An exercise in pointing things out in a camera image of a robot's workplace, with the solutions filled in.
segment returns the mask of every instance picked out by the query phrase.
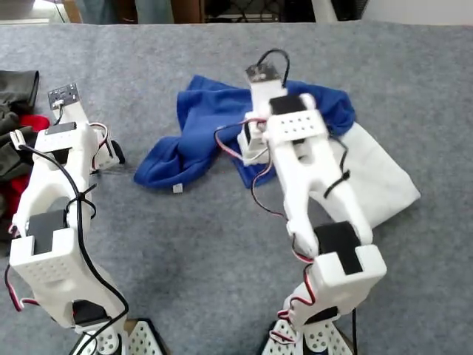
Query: blue towel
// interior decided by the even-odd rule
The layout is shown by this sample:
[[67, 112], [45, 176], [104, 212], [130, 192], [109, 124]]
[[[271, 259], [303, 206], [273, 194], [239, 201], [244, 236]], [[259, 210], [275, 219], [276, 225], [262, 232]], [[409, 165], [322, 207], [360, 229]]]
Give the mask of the blue towel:
[[[309, 92], [314, 96], [317, 108], [333, 135], [343, 135], [353, 125], [355, 110], [347, 93], [289, 81], [290, 94]], [[146, 156], [135, 173], [135, 182], [146, 187], [170, 187], [177, 183], [187, 185], [200, 178], [210, 168], [219, 149], [214, 140], [214, 131], [219, 126], [235, 124], [252, 110], [249, 89], [231, 87], [202, 76], [194, 76], [186, 91], [177, 96], [177, 119], [182, 135], [164, 137]], [[237, 135], [241, 127], [219, 132], [223, 143], [239, 152]], [[244, 166], [232, 158], [243, 183], [251, 187], [253, 177], [264, 169], [262, 164]], [[258, 179], [258, 185], [275, 175], [271, 171]]]

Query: gray felt mat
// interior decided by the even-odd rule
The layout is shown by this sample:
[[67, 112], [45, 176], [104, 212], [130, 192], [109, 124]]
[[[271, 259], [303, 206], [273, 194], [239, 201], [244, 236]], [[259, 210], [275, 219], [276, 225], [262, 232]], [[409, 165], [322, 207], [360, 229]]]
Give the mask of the gray felt mat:
[[[77, 82], [90, 121], [122, 145], [129, 166], [98, 179], [86, 244], [131, 316], [151, 317], [177, 355], [254, 354], [302, 280], [283, 223], [253, 203], [226, 157], [183, 195], [132, 182], [156, 140], [179, 133], [176, 95], [193, 74], [245, 86], [244, 68], [271, 47], [290, 53], [290, 78], [348, 91], [359, 123], [422, 193], [375, 230], [388, 275], [359, 309], [362, 354], [473, 354], [473, 28], [0, 27], [0, 67], [41, 73], [38, 112], [51, 115], [47, 90]], [[281, 207], [276, 181], [258, 193]], [[41, 309], [17, 314], [4, 288], [0, 312], [2, 355], [67, 354], [75, 341]]]

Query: white towel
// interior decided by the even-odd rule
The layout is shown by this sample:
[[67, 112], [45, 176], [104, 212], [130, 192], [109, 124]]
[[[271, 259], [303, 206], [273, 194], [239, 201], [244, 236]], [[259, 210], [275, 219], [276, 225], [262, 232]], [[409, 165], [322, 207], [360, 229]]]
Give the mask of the white towel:
[[[348, 183], [352, 186], [371, 228], [390, 219], [421, 196], [410, 176], [359, 124], [354, 123], [341, 137], [341, 141], [349, 149], [344, 164], [344, 169], [350, 170]], [[336, 160], [340, 160], [343, 147], [335, 141], [331, 141], [330, 145]], [[337, 206], [320, 195], [310, 196], [335, 221], [339, 220], [340, 210]]]

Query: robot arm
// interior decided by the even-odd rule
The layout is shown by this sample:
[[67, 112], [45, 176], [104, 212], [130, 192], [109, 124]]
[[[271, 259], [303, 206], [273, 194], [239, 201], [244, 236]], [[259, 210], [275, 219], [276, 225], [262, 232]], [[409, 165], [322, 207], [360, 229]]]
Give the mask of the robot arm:
[[[284, 193], [287, 232], [310, 261], [304, 282], [285, 300], [279, 318], [296, 333], [350, 313], [386, 274], [372, 230], [333, 156], [329, 132], [310, 94], [288, 95], [270, 64], [248, 68], [253, 112], [238, 136], [244, 163], [271, 162]], [[261, 154], [268, 148], [267, 154]], [[313, 228], [309, 196], [337, 206], [335, 223]]]
[[[19, 238], [12, 241], [10, 265], [60, 326], [109, 340], [107, 346], [89, 342], [83, 350], [94, 354], [99, 345], [99, 354], [125, 354], [128, 305], [84, 245], [95, 215], [89, 176], [123, 157], [117, 156], [106, 128], [96, 130], [100, 124], [88, 122], [74, 84], [51, 92], [50, 102], [58, 120], [39, 132], [34, 149], [25, 146], [19, 131], [11, 134], [17, 149], [34, 153], [34, 164], [13, 217]], [[55, 207], [61, 200], [66, 203]]]

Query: white foot plate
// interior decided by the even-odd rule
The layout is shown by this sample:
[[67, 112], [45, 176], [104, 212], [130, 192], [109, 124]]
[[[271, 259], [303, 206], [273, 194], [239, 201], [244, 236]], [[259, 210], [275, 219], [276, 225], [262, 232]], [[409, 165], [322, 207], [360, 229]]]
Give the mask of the white foot plate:
[[[286, 337], [296, 338], [294, 331], [284, 320], [279, 320], [273, 330]], [[332, 322], [306, 325], [303, 331], [304, 336], [295, 345], [280, 345], [271, 338], [268, 339], [262, 355], [353, 355], [350, 347]], [[306, 353], [304, 353], [304, 339], [307, 345]]]
[[164, 355], [147, 322], [136, 324], [128, 338], [127, 355]]

